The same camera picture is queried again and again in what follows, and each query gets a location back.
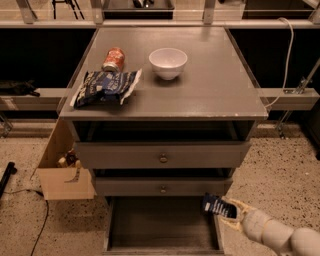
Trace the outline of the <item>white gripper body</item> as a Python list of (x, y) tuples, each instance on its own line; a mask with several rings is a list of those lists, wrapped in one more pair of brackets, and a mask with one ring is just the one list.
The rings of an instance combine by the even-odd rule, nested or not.
[(248, 211), (241, 221), (244, 234), (254, 242), (261, 242), (265, 225), (271, 219), (270, 215), (261, 210)]

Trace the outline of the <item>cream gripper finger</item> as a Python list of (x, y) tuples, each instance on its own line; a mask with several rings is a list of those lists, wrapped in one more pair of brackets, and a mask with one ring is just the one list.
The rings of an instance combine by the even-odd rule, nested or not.
[(226, 218), (226, 217), (221, 217), (220, 220), (221, 220), (222, 223), (224, 223), (225, 225), (229, 226), (233, 230), (238, 231), (240, 233), (243, 232), (242, 224), (238, 220), (231, 219), (231, 218)]
[(240, 210), (240, 213), (242, 215), (246, 215), (248, 214), (249, 212), (255, 210), (255, 207), (252, 207), (240, 200), (237, 200), (237, 199), (232, 199), (232, 198), (228, 198), (227, 199), (227, 202), (228, 203), (231, 203), (233, 204), (234, 206), (236, 206), (239, 210)]

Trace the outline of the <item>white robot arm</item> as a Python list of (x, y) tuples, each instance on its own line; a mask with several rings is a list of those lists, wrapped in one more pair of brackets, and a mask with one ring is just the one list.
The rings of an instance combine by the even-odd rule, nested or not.
[(229, 227), (249, 240), (268, 247), (277, 256), (320, 256), (320, 233), (310, 228), (294, 229), (262, 210), (224, 197), (239, 211), (237, 219), (222, 218)]

